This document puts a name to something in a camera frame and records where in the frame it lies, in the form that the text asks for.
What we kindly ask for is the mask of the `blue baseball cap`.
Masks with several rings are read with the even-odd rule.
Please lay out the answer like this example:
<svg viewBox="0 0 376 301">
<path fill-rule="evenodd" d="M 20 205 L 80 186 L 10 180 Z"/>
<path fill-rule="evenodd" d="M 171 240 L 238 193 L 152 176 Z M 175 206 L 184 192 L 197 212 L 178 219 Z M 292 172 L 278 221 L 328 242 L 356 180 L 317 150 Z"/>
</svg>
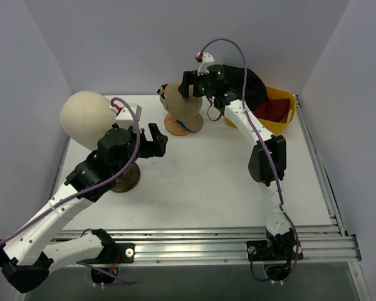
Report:
<svg viewBox="0 0 376 301">
<path fill-rule="evenodd" d="M 183 123 L 181 122 L 180 120 L 176 120 L 176 122 L 185 130 L 191 132 L 191 130 Z"/>
</svg>

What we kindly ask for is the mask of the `beige baseball cap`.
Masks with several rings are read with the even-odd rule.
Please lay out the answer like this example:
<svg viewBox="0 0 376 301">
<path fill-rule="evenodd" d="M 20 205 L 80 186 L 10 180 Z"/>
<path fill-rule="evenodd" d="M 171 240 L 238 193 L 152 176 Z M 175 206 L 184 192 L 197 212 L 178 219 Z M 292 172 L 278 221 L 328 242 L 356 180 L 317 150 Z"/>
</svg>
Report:
<svg viewBox="0 0 376 301">
<path fill-rule="evenodd" d="M 161 85 L 157 90 L 159 100 L 167 114 L 183 122 L 191 130 L 191 134 L 198 133 L 204 125 L 200 114 L 203 99 L 192 96 L 192 87 L 189 89 L 189 98 L 183 98 L 178 90 L 180 84 L 181 81 L 176 80 Z"/>
</svg>

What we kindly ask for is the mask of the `black bucket hat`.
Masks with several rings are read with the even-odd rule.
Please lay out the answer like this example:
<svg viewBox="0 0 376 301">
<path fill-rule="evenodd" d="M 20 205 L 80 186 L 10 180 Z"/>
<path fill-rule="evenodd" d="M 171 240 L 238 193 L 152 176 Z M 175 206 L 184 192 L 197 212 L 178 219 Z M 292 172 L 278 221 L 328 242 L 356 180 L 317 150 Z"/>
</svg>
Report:
<svg viewBox="0 0 376 301">
<path fill-rule="evenodd" d="M 232 88 L 238 93 L 242 99 L 244 83 L 245 87 L 245 102 L 249 109 L 257 109 L 262 103 L 267 101 L 267 89 L 260 77 L 250 69 L 247 69 L 247 77 L 244 80 L 244 68 L 223 65 L 224 77 L 229 88 Z"/>
</svg>

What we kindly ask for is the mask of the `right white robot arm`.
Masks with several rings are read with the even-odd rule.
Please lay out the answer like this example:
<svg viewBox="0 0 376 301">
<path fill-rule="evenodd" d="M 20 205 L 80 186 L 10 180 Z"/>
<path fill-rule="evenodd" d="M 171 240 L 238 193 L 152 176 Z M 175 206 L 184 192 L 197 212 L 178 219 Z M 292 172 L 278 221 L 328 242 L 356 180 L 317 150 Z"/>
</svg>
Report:
<svg viewBox="0 0 376 301">
<path fill-rule="evenodd" d="M 262 121 L 280 121 L 289 109 L 273 111 L 274 100 L 266 85 L 253 71 L 227 65 L 211 64 L 203 70 L 185 71 L 178 92 L 206 97 L 252 143 L 248 162 L 252 179 L 260 185 L 266 208 L 266 239 L 249 256 L 257 260 L 287 261 L 303 259 L 297 230 L 285 210 L 283 180 L 287 166 L 286 139 L 263 128 Z"/>
</svg>

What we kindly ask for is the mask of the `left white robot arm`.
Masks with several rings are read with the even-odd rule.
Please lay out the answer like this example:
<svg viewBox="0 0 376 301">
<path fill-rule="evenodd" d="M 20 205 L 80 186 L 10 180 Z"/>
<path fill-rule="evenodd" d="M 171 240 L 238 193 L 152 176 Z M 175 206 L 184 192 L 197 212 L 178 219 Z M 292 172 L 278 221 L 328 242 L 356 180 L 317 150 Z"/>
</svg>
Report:
<svg viewBox="0 0 376 301">
<path fill-rule="evenodd" d="M 151 140 L 143 130 L 113 124 L 45 206 L 14 235 L 0 240 L 1 272 L 18 292 L 30 292 L 50 273 L 80 261 L 114 262 L 117 244 L 103 229 L 62 243 L 51 241 L 75 216 L 112 190 L 117 177 L 136 159 L 165 155 L 167 136 L 155 123 L 148 127 Z"/>
</svg>

